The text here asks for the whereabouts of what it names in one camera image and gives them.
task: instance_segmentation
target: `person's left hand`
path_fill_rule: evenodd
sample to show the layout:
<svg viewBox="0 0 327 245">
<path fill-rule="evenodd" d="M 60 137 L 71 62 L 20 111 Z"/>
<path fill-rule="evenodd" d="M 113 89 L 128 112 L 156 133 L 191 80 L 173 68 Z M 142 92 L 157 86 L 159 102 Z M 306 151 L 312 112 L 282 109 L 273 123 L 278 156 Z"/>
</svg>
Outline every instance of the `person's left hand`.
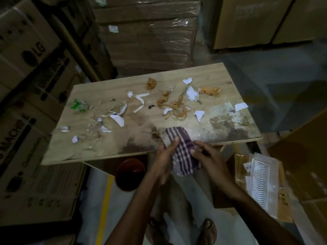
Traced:
<svg viewBox="0 0 327 245">
<path fill-rule="evenodd" d="M 159 177 L 161 185 L 165 184 L 169 177 L 171 170 L 170 156 L 177 148 L 179 142 L 180 138 L 176 136 L 174 141 L 167 148 L 164 143 L 161 143 L 158 147 L 156 159 L 154 160 L 151 170 Z"/>
</svg>

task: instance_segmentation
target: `checkered cloth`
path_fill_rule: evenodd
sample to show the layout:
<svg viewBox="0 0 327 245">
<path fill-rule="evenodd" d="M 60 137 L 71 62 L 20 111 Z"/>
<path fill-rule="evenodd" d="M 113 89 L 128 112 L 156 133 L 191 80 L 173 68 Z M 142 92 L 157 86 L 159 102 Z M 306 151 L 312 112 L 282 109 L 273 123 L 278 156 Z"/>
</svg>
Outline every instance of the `checkered cloth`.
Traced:
<svg viewBox="0 0 327 245">
<path fill-rule="evenodd" d="M 183 127 L 166 128 L 161 139 L 167 147 L 176 136 L 180 137 L 180 143 L 171 155 L 173 170 L 178 176 L 194 174 L 201 168 L 201 164 L 191 156 L 190 149 L 195 149 L 195 146 L 187 131 Z"/>
</svg>

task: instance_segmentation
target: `red bucket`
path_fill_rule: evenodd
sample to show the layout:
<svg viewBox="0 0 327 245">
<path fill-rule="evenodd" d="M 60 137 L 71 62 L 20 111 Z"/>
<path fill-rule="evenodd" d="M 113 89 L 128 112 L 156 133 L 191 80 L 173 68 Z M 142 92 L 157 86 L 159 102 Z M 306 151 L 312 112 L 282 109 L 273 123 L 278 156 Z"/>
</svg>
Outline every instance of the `red bucket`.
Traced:
<svg viewBox="0 0 327 245">
<path fill-rule="evenodd" d="M 124 161 L 117 169 L 115 181 L 125 192 L 137 189 L 145 176 L 145 165 L 138 159 Z"/>
</svg>

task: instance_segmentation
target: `hand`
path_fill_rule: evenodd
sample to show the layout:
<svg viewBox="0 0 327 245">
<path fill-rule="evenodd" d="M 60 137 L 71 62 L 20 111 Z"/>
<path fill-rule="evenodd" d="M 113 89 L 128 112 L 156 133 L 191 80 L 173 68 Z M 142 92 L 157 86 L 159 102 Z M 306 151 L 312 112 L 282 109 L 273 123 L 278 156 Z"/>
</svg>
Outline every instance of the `hand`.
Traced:
<svg viewBox="0 0 327 245">
<path fill-rule="evenodd" d="M 164 143 L 161 143 L 158 147 L 156 159 L 154 160 L 151 171 L 159 177 L 161 185 L 165 184 L 169 177 L 171 171 L 170 156 L 177 148 L 179 142 L 180 138 L 176 136 L 174 141 L 167 148 Z"/>
<path fill-rule="evenodd" d="M 191 150 L 191 155 L 198 159 L 202 166 L 206 169 L 211 180 L 220 188 L 224 188 L 226 184 L 234 184 L 231 174 L 221 153 L 210 144 L 198 140 L 193 141 L 197 145 L 196 150 Z"/>
</svg>

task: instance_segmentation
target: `wooden table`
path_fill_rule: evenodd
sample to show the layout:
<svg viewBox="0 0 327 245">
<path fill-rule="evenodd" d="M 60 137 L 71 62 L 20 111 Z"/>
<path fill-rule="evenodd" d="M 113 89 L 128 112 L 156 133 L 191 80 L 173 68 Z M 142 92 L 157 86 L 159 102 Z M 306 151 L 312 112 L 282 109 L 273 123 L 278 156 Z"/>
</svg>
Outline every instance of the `wooden table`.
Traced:
<svg viewBox="0 0 327 245">
<path fill-rule="evenodd" d="M 149 77 L 158 82 L 153 90 L 147 90 L 145 87 Z M 167 103 L 177 100 L 187 87 L 183 79 L 189 77 L 193 78 L 191 86 L 196 91 L 200 86 L 219 87 L 221 91 L 217 96 L 200 94 L 202 105 L 188 100 L 184 95 L 183 103 L 192 108 L 188 111 L 187 118 L 180 121 L 170 115 L 165 119 L 163 109 L 156 105 L 156 101 L 161 97 L 161 91 L 174 86 Z M 149 96 L 143 97 L 145 106 L 137 113 L 133 111 L 141 103 L 136 98 L 129 99 L 128 91 L 134 94 L 150 93 Z M 92 105 L 93 109 L 85 113 L 71 109 L 74 99 L 83 100 Z M 111 130 L 111 133 L 101 133 L 100 138 L 86 136 L 91 119 L 97 119 L 122 101 L 128 101 L 128 107 L 122 115 L 125 120 L 124 127 L 121 128 L 108 117 L 103 119 L 103 125 Z M 235 111 L 234 105 L 242 102 L 242 97 L 222 63 L 75 85 L 53 132 L 42 164 L 87 162 L 146 154 L 156 150 L 159 144 L 152 137 L 153 127 L 160 129 L 182 126 L 192 140 L 206 141 L 215 145 L 259 140 L 261 139 L 259 129 L 248 109 Z M 148 106 L 151 104 L 156 106 L 149 109 Z M 194 115 L 195 110 L 205 111 L 200 122 Z M 61 132 L 60 126 L 70 127 L 70 132 Z M 81 137 L 77 143 L 72 142 L 75 135 Z"/>
</svg>

